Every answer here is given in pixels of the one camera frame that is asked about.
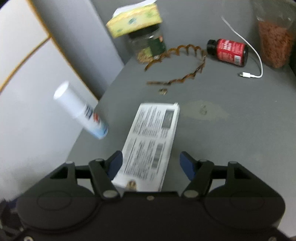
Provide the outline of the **white printed box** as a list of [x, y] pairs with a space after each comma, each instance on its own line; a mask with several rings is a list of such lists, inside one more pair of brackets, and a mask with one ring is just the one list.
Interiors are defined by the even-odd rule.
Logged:
[[115, 186], [139, 192], [161, 191], [175, 138], [178, 103], [142, 103], [122, 149]]

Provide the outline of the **white blue spray bottle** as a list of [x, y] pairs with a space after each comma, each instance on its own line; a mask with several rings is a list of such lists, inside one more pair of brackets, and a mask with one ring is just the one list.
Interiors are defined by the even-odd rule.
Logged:
[[55, 91], [53, 99], [81, 126], [97, 139], [108, 133], [107, 123], [94, 111], [69, 82], [62, 83]]

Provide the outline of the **grey bedside cabinet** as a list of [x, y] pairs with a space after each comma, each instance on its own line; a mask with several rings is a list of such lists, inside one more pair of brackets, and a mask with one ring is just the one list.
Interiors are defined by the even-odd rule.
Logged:
[[241, 68], [208, 58], [200, 75], [173, 84], [166, 95], [143, 78], [134, 59], [125, 65], [100, 100], [109, 133], [97, 140], [82, 132], [68, 160], [86, 164], [121, 150], [139, 105], [178, 103], [180, 115], [163, 185], [182, 190], [188, 183], [179, 154], [218, 165], [229, 161], [243, 166], [278, 191], [290, 204], [295, 199], [295, 75], [289, 67], [264, 68], [260, 79], [238, 76]]

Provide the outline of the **small coin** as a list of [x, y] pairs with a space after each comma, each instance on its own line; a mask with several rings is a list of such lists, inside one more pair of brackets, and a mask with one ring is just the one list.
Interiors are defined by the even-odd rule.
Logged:
[[168, 92], [168, 90], [167, 90], [166, 88], [161, 88], [161, 89], [158, 91], [159, 95], [166, 95], [167, 92]]

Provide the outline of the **red label supplement bottle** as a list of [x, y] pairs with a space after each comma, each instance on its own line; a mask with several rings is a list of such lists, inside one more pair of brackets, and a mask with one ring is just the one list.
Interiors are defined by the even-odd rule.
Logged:
[[246, 44], [227, 39], [209, 40], [207, 53], [219, 61], [244, 67], [248, 60], [248, 46]]

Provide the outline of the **brown wavy headband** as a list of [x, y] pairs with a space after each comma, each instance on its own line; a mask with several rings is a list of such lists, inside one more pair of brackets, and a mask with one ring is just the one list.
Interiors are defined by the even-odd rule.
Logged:
[[144, 68], [147, 85], [171, 86], [193, 80], [205, 67], [206, 50], [192, 44], [171, 48]]

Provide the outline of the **clear jar black lid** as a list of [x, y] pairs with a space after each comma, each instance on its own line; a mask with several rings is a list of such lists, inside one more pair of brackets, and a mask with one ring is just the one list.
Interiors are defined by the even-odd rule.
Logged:
[[167, 50], [159, 24], [131, 32], [128, 38], [139, 63], [150, 63]]

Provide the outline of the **yellow tissue pack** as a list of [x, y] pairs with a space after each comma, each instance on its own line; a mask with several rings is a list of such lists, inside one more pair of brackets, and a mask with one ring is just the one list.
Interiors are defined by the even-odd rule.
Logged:
[[142, 1], [117, 8], [106, 27], [117, 38], [162, 21], [156, 1]]

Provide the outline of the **clear bag red contents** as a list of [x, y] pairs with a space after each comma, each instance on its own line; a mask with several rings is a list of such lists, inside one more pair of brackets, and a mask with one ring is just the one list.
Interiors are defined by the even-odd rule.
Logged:
[[260, 36], [262, 61], [281, 68], [295, 43], [295, 1], [252, 1]]

